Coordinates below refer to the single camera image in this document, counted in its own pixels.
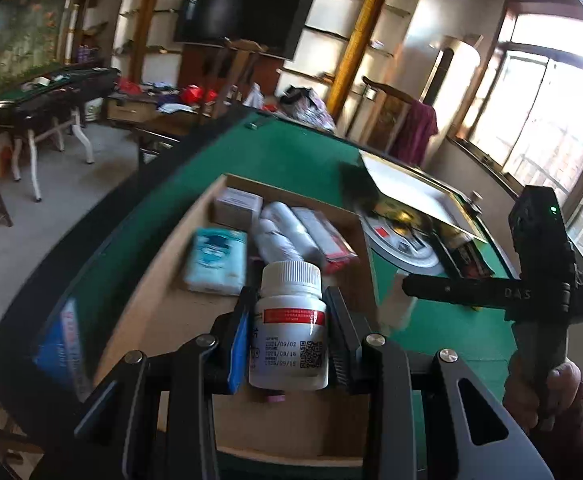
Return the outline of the person right hand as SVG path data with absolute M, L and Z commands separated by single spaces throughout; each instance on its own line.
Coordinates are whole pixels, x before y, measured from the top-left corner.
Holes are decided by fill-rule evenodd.
M 567 359 L 553 368 L 539 387 L 525 377 L 515 352 L 503 405 L 549 465 L 567 468 L 583 455 L 583 380 L 576 363 Z

